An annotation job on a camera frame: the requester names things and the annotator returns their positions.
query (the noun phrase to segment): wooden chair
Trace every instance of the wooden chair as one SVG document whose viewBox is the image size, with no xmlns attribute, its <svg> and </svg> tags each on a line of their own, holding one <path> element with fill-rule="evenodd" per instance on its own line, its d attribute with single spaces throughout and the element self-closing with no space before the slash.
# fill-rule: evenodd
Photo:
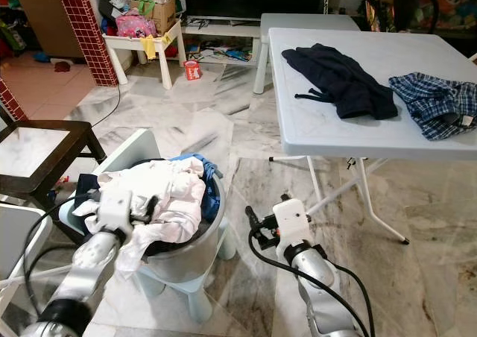
<svg viewBox="0 0 477 337">
<path fill-rule="evenodd" d="M 78 157 L 94 158 L 101 164 L 107 157 L 89 122 L 17 121 L 0 107 L 7 127 L 0 131 L 0 194 L 33 202 L 42 210 L 54 203 L 48 191 Z M 82 150 L 88 147 L 90 153 Z M 54 223 L 73 241 L 83 237 L 59 222 Z"/>
</svg>

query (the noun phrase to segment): blue cloth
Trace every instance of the blue cloth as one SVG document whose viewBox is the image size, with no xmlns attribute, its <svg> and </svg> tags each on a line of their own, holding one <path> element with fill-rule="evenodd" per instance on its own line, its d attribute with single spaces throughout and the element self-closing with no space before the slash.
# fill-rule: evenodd
<svg viewBox="0 0 477 337">
<path fill-rule="evenodd" d="M 206 184 L 206 191 L 203 194 L 202 204 L 200 209 L 202 211 L 202 218 L 212 223 L 217 215 L 218 208 L 221 205 L 221 197 L 215 191 L 215 184 L 212 176 L 217 169 L 217 165 L 208 161 L 201 154 L 187 153 L 182 156 L 171 158 L 170 160 L 185 160 L 190 157 L 195 157 L 203 163 L 203 177 L 202 180 Z"/>
<path fill-rule="evenodd" d="M 389 79 L 425 138 L 435 141 L 477 127 L 477 84 L 413 72 Z"/>
</svg>

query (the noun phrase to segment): brick pillar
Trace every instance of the brick pillar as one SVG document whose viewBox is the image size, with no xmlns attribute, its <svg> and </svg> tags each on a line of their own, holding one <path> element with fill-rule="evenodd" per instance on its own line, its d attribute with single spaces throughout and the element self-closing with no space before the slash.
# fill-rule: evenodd
<svg viewBox="0 0 477 337">
<path fill-rule="evenodd" d="M 98 86 L 116 86 L 118 78 L 89 0 L 61 0 L 84 58 Z"/>
<path fill-rule="evenodd" d="M 13 97 L 7 84 L 0 78 L 0 101 L 12 115 L 14 121 L 26 121 L 28 118 L 20 107 L 19 103 Z"/>
</svg>

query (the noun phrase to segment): tv stand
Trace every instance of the tv stand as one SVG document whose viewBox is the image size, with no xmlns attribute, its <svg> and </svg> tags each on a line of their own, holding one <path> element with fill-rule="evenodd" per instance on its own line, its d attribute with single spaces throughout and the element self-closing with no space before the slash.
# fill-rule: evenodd
<svg viewBox="0 0 477 337">
<path fill-rule="evenodd" d="M 231 58 L 205 57 L 201 63 L 229 63 L 234 65 L 256 66 L 260 50 L 260 21 L 244 22 L 235 20 L 210 20 L 207 26 L 183 26 L 183 34 L 207 35 L 212 37 L 251 37 L 252 57 L 249 61 L 234 60 Z"/>
</svg>

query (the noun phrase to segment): plaid shirt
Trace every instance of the plaid shirt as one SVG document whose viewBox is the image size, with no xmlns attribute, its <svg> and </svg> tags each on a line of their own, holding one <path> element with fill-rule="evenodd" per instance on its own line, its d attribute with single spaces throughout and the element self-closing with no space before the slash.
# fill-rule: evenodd
<svg viewBox="0 0 477 337">
<path fill-rule="evenodd" d="M 389 79 L 425 138 L 435 141 L 477 127 L 477 84 L 413 72 Z"/>
</svg>

